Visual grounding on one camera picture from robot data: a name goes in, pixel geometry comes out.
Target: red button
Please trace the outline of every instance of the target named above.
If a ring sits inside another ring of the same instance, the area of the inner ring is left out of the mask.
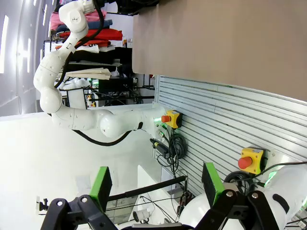
[[[171,117],[170,116],[162,116],[161,117],[161,121],[162,121],[162,123],[170,122],[171,121]]]
[[[246,169],[252,162],[253,160],[251,157],[242,157],[238,160],[238,166],[240,169]]]

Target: blue cloth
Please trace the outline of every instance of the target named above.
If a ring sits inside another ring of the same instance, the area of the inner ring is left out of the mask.
[[[97,30],[99,28],[100,25],[100,21],[97,22],[88,22],[88,29],[89,30]],[[113,21],[112,19],[110,20],[105,20],[104,22],[104,28],[107,28],[108,26],[113,25]],[[65,31],[69,31],[69,29],[67,28],[66,25],[59,25],[57,28],[57,32],[65,32]]]

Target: bolt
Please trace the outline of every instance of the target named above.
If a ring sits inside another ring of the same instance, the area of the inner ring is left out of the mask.
[[[82,197],[81,201],[82,201],[83,203],[85,203],[85,202],[87,201],[87,198],[86,198],[86,197]]]
[[[253,194],[251,195],[251,197],[254,198],[254,199],[257,199],[257,198],[258,198],[258,194],[257,194],[257,193],[253,193]]]
[[[229,191],[229,192],[227,192],[226,193],[226,196],[228,196],[228,197],[232,197],[234,194],[233,194],[233,192],[231,192],[231,191]]]

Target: metal panel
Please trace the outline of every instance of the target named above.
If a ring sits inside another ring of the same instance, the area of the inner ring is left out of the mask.
[[[307,103],[243,87],[159,76],[155,101],[184,114],[179,132],[188,142],[178,175],[189,174],[190,190],[203,192],[203,162],[222,179],[239,170],[245,147],[307,160]]]

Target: cardboard surface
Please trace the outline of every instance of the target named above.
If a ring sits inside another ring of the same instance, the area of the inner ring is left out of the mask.
[[[133,71],[307,101],[307,1],[161,0],[134,16]]]

